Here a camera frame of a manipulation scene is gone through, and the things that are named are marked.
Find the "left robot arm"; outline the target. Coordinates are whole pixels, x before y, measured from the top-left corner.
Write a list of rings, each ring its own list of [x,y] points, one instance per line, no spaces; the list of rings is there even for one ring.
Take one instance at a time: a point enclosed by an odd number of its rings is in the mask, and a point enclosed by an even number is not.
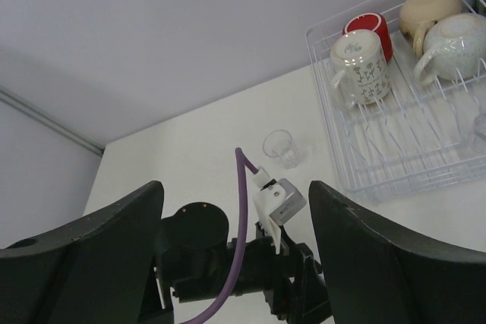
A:
[[[295,243],[284,228],[279,231],[276,249],[256,225],[232,295],[261,292],[277,319],[322,323],[332,316],[322,266],[307,244]],[[236,241],[228,234],[226,214],[210,203],[189,203],[162,219],[138,321],[173,323],[174,297],[182,303],[216,298],[235,254]]]

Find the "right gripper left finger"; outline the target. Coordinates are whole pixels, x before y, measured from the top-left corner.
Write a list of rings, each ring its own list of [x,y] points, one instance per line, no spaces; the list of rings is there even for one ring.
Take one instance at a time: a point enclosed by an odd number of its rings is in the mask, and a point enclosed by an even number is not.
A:
[[[164,190],[151,181],[89,215],[1,250],[3,323],[146,323]]]

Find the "floral mug orange inside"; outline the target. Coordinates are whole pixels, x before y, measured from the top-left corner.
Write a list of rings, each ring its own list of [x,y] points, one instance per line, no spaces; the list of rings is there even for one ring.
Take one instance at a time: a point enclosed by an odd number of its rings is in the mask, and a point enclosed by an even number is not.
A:
[[[390,91],[390,77],[380,37],[356,30],[338,38],[330,49],[334,75],[331,95],[346,108],[370,105]]]

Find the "clear glass cup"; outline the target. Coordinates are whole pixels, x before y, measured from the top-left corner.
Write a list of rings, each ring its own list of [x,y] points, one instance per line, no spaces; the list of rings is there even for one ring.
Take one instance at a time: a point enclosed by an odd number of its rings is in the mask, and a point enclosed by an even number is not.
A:
[[[485,113],[482,112],[475,117],[469,134],[469,146],[478,154],[485,154],[486,131],[485,131]]]
[[[306,143],[296,140],[283,129],[270,132],[263,141],[262,150],[265,156],[284,169],[296,168],[308,157]]]

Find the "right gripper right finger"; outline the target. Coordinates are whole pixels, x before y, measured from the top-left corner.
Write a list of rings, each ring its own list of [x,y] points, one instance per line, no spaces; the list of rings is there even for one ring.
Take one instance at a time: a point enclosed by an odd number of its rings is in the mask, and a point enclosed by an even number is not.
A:
[[[413,231],[322,181],[308,190],[336,323],[483,323],[485,254]]]

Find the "beige ceramic mug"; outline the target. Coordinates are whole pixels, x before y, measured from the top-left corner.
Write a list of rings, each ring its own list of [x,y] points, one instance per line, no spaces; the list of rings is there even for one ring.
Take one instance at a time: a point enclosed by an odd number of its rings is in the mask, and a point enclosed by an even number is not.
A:
[[[424,53],[424,39],[439,21],[462,12],[461,0],[406,0],[399,12],[399,27],[412,42],[415,56]]]

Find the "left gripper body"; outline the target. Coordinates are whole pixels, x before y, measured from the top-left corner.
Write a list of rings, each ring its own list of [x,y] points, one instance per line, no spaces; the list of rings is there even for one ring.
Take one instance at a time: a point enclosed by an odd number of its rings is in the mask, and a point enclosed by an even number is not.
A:
[[[279,254],[270,265],[271,285],[264,291],[270,312],[287,323],[322,323],[332,316],[322,265],[305,243],[280,229]]]

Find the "white speckled mug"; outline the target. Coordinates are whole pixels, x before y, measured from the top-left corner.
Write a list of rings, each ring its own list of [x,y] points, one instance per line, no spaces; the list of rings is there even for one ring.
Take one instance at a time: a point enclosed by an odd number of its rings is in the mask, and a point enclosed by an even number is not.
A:
[[[461,13],[439,21],[424,39],[424,54],[413,74],[423,87],[435,77],[445,80],[467,79],[478,72],[485,57],[485,17]]]

